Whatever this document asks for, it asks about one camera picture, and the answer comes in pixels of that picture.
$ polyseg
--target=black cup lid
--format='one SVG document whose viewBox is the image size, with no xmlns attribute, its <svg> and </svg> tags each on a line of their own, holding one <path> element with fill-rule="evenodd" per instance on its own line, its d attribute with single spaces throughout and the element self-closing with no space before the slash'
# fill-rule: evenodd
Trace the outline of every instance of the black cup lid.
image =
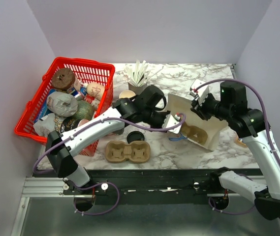
<svg viewBox="0 0 280 236">
<path fill-rule="evenodd" d="M 132 131 L 131 133 L 128 134 L 126 141 L 128 144 L 130 144 L 133 141 L 144 141 L 144 134 L 141 133 L 140 131 Z"/>
</svg>

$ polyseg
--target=green ball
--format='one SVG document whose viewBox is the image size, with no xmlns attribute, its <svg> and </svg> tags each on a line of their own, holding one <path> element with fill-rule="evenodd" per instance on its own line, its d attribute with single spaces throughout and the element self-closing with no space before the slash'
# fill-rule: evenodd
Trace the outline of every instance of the green ball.
<svg viewBox="0 0 280 236">
<path fill-rule="evenodd" d="M 77 102 L 77 112 L 72 116 L 75 119 L 88 119 L 92 120 L 94 115 L 93 106 L 87 101 Z"/>
</svg>

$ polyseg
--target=brown cup lid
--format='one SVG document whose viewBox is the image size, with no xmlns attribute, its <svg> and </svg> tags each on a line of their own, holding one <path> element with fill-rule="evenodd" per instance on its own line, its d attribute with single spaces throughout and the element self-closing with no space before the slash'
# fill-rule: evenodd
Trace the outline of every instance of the brown cup lid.
<svg viewBox="0 0 280 236">
<path fill-rule="evenodd" d="M 66 91 L 75 82 L 75 75 L 69 68 L 58 70 L 52 77 L 52 86 L 59 90 Z"/>
</svg>

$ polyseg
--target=snack package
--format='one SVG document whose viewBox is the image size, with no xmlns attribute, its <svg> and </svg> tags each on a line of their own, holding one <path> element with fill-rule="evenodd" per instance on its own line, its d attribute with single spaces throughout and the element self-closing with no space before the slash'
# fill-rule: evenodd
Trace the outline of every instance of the snack package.
<svg viewBox="0 0 280 236">
<path fill-rule="evenodd" d="M 47 107 L 61 117 L 70 117 L 77 112 L 77 100 L 71 94 L 53 92 L 47 97 Z"/>
<path fill-rule="evenodd" d="M 64 120 L 65 117 L 50 113 L 33 124 L 33 128 L 39 136 L 48 137 L 48 134 L 54 130 L 60 132 L 60 126 Z"/>
</svg>

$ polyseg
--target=beige cardboard box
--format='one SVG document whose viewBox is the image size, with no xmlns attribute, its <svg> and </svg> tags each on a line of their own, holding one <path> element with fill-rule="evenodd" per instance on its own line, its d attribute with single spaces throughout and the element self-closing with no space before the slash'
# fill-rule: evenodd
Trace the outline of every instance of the beige cardboard box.
<svg viewBox="0 0 280 236">
<path fill-rule="evenodd" d="M 181 128 L 188 140 L 201 145 L 208 150 L 215 150 L 218 146 L 219 133 L 228 126 L 226 121 L 212 117 L 208 121 L 202 120 L 197 114 L 190 110 L 191 100 L 168 94 L 168 103 L 165 110 L 172 115 L 184 113 L 186 121 Z"/>
</svg>

